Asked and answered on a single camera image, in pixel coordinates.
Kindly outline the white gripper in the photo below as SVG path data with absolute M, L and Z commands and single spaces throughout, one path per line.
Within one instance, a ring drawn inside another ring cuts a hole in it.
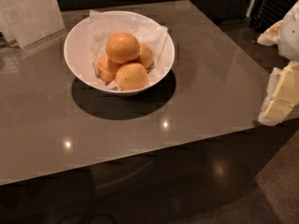
M 299 0 L 257 38 L 263 46 L 278 45 L 278 53 L 290 60 L 283 69 L 274 68 L 270 74 L 267 95 L 258 121 L 275 126 L 287 118 L 299 105 Z

